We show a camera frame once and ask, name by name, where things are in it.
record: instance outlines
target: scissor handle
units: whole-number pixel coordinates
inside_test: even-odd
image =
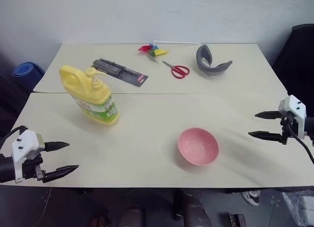
[[[186,66],[174,66],[171,69],[171,73],[175,78],[183,79],[185,76],[187,76],[190,73],[190,69],[188,69]]]

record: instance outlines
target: shoe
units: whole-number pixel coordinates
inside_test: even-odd
[[[253,206],[259,206],[260,204],[260,190],[248,191],[248,192],[241,192],[242,197],[246,200],[249,204]]]

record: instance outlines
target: pink bowl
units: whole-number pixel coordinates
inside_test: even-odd
[[[200,128],[185,130],[180,135],[178,148],[185,159],[198,166],[206,166],[213,162],[219,151],[214,136]]]

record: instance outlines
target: blue foam roller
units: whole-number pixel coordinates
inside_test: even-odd
[[[29,92],[32,92],[34,87],[44,75],[44,71],[33,62],[25,62],[16,67],[12,75],[15,79]]]

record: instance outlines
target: table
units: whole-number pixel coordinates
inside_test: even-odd
[[[273,92],[286,95],[286,90],[269,66],[256,44],[208,44],[213,66],[232,60],[232,65],[219,77],[204,77],[196,64],[196,51],[200,45],[159,45],[170,50],[151,61],[146,53],[137,49],[141,45],[69,45],[63,44],[42,80],[35,87],[36,92],[66,92],[61,83],[59,68],[64,64],[80,70],[90,67],[101,57],[149,76],[141,88],[134,87],[112,76],[98,76],[112,93],[197,93],[212,94],[216,90],[236,90],[238,94],[251,93],[269,95]],[[188,77],[178,80],[170,68],[161,61],[184,65],[190,68]]]
[[[256,188],[314,185],[314,167],[294,139],[287,145],[258,140],[255,130],[280,132],[279,121],[254,117],[276,109],[280,95],[114,94],[120,112],[116,125],[91,121],[69,94],[32,93],[14,126],[27,125],[44,141],[69,147],[43,152],[42,169],[79,164],[64,178],[20,185],[48,187],[198,187]],[[177,139],[190,127],[210,131],[219,144],[217,159],[206,167],[188,163]],[[10,137],[1,152],[11,153]]]

